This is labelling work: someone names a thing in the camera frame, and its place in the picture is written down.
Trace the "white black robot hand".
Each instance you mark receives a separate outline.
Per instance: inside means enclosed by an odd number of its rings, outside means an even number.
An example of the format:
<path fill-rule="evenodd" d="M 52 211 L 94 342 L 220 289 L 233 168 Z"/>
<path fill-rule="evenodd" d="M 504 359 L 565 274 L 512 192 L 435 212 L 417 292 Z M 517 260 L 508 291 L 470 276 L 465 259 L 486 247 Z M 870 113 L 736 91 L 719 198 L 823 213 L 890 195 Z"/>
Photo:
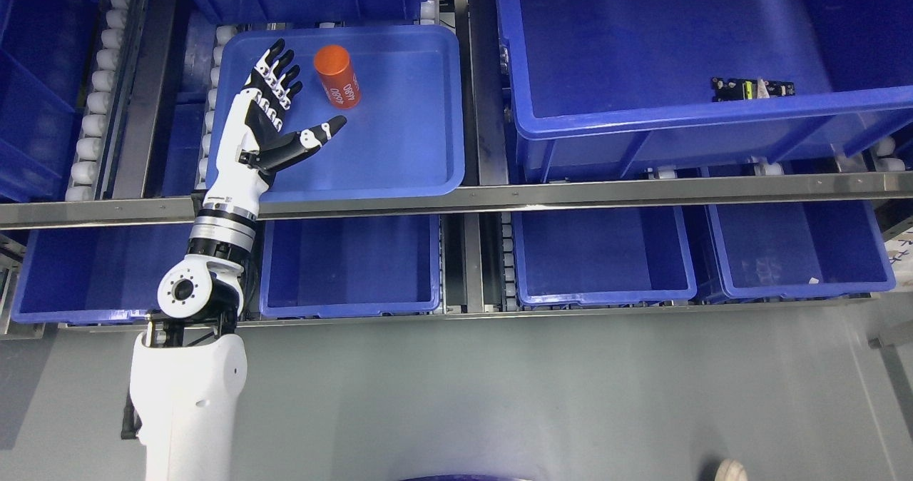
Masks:
<path fill-rule="evenodd" d="M 302 90 L 295 52 L 278 39 L 255 62 L 230 105 L 218 142 L 216 179 L 199 214 L 255 221 L 277 173 L 316 155 L 346 126 L 345 116 L 288 131 L 286 117 Z"/>

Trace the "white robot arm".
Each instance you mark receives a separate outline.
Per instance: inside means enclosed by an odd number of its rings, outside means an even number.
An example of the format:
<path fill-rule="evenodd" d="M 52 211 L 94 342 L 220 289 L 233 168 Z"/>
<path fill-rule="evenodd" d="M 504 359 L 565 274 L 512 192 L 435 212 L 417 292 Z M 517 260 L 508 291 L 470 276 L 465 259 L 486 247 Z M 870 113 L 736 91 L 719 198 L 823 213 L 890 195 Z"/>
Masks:
<path fill-rule="evenodd" d="M 133 346 L 128 396 L 147 480 L 228 480 L 248 376 L 237 322 L 258 206 L 206 201 L 185 256 L 164 274 L 158 312 Z"/>

